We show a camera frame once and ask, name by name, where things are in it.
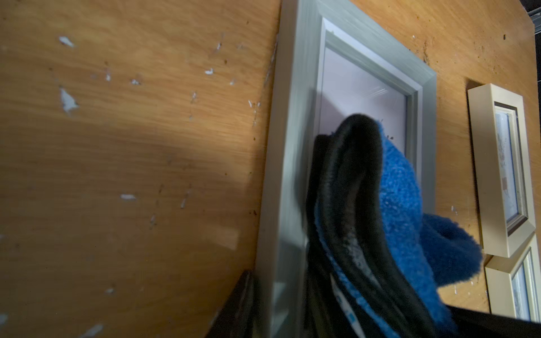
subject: frame glass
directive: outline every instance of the frame glass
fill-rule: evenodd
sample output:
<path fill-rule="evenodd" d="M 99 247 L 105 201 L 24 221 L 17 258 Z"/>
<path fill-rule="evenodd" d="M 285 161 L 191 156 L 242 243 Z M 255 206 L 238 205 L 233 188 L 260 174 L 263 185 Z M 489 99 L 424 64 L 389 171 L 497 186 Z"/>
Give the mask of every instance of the frame glass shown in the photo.
<path fill-rule="evenodd" d="M 507 233 L 511 234 L 528 217 L 517 108 L 495 102 L 494 120 L 504 214 Z"/>

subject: black fabric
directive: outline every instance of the black fabric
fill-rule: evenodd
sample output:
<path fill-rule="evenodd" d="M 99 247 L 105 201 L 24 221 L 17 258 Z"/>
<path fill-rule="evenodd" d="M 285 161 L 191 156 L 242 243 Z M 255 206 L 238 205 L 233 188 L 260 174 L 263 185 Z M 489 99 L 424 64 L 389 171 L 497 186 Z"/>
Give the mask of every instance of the black fabric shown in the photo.
<path fill-rule="evenodd" d="M 541 324 L 448 306 L 463 338 L 541 337 Z"/>
<path fill-rule="evenodd" d="M 244 271 L 218 314 L 206 338 L 250 338 L 252 336 L 254 275 Z"/>
<path fill-rule="evenodd" d="M 331 313 L 334 314 L 333 327 L 335 333 L 340 337 L 357 337 L 355 332 L 350 326 L 349 321 L 346 319 L 342 309 L 336 302 L 334 294 L 332 293 L 331 280 L 329 274 L 332 273 L 335 280 L 338 277 L 334 273 L 334 270 L 329 262 L 321 243 L 318 240 L 318 236 L 314 226 L 314 206 L 317 200 L 317 192 L 319 185 L 319 176 L 321 167 L 323 164 L 323 158 L 327 150 L 329 143 L 329 137 L 326 135 L 319 135 L 314 142 L 314 151 L 312 158 L 312 168 L 310 171 L 310 178 L 308 184 L 307 195 L 307 219 L 308 219 L 308 237 L 309 237 L 309 250 L 308 250 L 308 278 L 317 280 L 317 283 L 321 286 L 322 293 L 325 301 L 328 303 Z M 366 337 L 379 338 L 385 337 L 379 329 L 378 325 L 372 320 L 372 318 L 359 306 L 355 299 L 338 283 L 338 287 L 346 297 L 348 303 L 351 305 L 357 319 L 365 333 Z"/>
<path fill-rule="evenodd" d="M 393 330 L 405 337 L 436 337 L 432 318 L 386 244 L 379 211 L 381 165 L 378 124 L 363 115 L 344 120 L 330 139 L 321 168 L 318 197 L 325 240 L 351 283 Z M 353 202 L 348 200 L 352 194 Z M 352 226 L 359 246 L 383 290 L 370 283 L 342 248 L 346 212 L 355 215 Z"/>

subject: framed picture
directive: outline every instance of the framed picture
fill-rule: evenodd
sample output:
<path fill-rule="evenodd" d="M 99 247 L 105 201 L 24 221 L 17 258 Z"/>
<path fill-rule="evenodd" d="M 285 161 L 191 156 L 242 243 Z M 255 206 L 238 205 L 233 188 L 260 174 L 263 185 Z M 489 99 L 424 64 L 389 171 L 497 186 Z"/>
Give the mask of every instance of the framed picture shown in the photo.
<path fill-rule="evenodd" d="M 433 212 L 436 73 L 348 0 L 283 0 L 255 265 L 263 337 L 300 334 L 313 142 L 356 112 L 409 159 Z"/>
<path fill-rule="evenodd" d="M 541 268 L 535 234 L 510 258 L 493 257 L 485 274 L 493 314 L 541 322 Z"/>
<path fill-rule="evenodd" d="M 511 257 L 536 226 L 522 96 L 486 84 L 468 100 L 483 247 Z"/>

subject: dirt spot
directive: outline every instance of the dirt spot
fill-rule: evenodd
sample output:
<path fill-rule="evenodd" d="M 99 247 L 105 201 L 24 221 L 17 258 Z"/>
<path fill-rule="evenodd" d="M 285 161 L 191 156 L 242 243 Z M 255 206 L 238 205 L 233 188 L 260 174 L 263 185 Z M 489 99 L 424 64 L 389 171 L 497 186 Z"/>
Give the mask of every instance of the dirt spot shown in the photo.
<path fill-rule="evenodd" d="M 425 40 L 425 44 L 423 45 L 423 62 L 430 66 L 430 60 L 428 59 L 428 43 Z"/>

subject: peeling paint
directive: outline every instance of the peeling paint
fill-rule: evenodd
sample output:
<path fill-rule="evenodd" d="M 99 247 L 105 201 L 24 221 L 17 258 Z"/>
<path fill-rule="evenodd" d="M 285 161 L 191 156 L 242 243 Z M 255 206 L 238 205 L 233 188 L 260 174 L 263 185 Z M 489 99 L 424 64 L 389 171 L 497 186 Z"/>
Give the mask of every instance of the peeling paint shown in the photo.
<path fill-rule="evenodd" d="M 66 46 L 69 46 L 69 47 L 72 47 L 72 48 L 75 47 L 75 44 L 73 42 L 71 42 L 71 40 L 67 36 L 61 36 L 61 37 L 58 38 L 58 40 L 60 40 L 60 42 L 63 45 L 66 45 Z"/>
<path fill-rule="evenodd" d="M 103 324 L 96 324 L 92 326 L 88 331 L 86 331 L 81 337 L 79 338 L 91 338 L 100 333 L 103 330 Z"/>
<path fill-rule="evenodd" d="M 0 326 L 4 325 L 8 321 L 8 315 L 5 313 L 0 314 Z"/>
<path fill-rule="evenodd" d="M 137 199 L 135 195 L 132 195 L 132 194 L 122 194 L 120 195 L 120 198 L 127 201 L 133 201 Z"/>
<path fill-rule="evenodd" d="M 70 111 L 72 109 L 79 108 L 79 105 L 77 102 L 75 102 L 75 99 L 62 87 L 60 87 L 60 100 L 62 101 L 62 108 L 68 116 L 71 116 Z"/>

